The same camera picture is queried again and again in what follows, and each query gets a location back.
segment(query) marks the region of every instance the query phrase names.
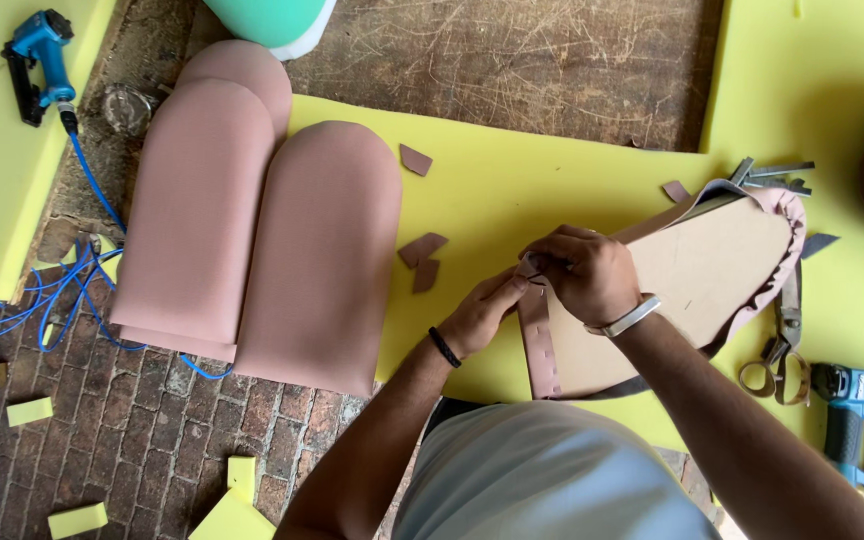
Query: hand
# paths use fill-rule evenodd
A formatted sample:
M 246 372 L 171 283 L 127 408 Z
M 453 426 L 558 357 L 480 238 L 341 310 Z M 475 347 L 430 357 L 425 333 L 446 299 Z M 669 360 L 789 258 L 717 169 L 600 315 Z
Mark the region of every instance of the hand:
M 438 333 L 459 360 L 486 348 L 496 337 L 498 325 L 522 298 L 529 283 L 515 276 L 511 267 L 498 276 L 475 285 L 455 311 L 440 325 Z
M 590 327 L 611 325 L 642 302 L 629 249 L 598 232 L 561 225 L 518 257 L 527 252 L 540 254 L 535 270 L 548 278 L 568 312 Z

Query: black braided bracelet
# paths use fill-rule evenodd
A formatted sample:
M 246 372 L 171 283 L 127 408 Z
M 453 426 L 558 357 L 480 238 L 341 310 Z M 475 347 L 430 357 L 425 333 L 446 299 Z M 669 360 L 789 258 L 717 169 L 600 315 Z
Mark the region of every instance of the black braided bracelet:
M 439 331 L 435 326 L 429 328 L 429 336 L 432 337 L 432 341 L 435 341 L 438 351 L 445 357 L 448 363 L 452 364 L 452 367 L 462 367 L 462 362 L 459 361 L 459 358 L 455 357 L 455 352 L 449 348 L 449 344 L 439 335 Z

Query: pink upholstered panel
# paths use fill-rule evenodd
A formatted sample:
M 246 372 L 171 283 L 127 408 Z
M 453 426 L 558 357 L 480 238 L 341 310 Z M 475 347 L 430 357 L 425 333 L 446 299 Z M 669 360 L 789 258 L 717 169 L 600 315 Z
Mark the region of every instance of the pink upholstered panel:
M 265 105 L 228 80 L 177 88 L 152 119 L 113 323 L 233 344 L 274 144 Z
M 197 357 L 206 357 L 222 362 L 232 363 L 235 360 L 235 345 L 216 343 L 184 335 L 175 335 L 174 333 L 165 333 L 134 326 L 122 326 L 119 338 L 139 343 L 148 343 L 155 347 L 172 349 L 173 351 L 180 351 Z
M 175 87 L 207 78 L 238 83 L 258 96 L 269 110 L 275 146 L 282 146 L 292 112 L 292 83 L 269 49 L 242 39 L 209 45 L 182 68 Z
M 364 126 L 305 128 L 272 160 L 235 373 L 369 396 L 402 206 L 389 147 Z

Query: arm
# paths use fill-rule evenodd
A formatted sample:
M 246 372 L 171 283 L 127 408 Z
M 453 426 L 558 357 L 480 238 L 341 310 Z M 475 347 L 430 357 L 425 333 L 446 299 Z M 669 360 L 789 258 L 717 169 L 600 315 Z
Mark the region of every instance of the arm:
M 438 327 L 460 360 L 484 349 L 525 292 L 510 268 L 479 283 Z M 276 538 L 372 539 L 452 366 L 426 336 L 302 483 Z
M 605 327 L 642 300 L 632 255 L 606 236 L 562 226 L 525 251 L 546 254 L 540 271 L 586 325 Z M 613 342 L 652 387 L 750 538 L 864 538 L 858 491 L 662 315 L 650 314 Z

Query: scratched wooden surface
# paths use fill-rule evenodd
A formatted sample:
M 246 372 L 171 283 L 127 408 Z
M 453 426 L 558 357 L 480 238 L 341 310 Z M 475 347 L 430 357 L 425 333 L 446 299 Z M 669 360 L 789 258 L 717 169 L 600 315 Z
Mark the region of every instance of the scratched wooden surface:
M 339 0 L 318 47 L 286 69 L 297 93 L 363 107 L 694 152 L 721 3 Z M 230 37 L 201 0 L 119 0 L 79 120 L 90 166 L 122 214 L 143 134 L 113 128 L 105 90 L 127 84 L 155 108 L 189 58 Z M 114 233 L 74 158 L 59 167 L 52 215 Z
M 722 0 L 340 0 L 294 91 L 694 152 Z

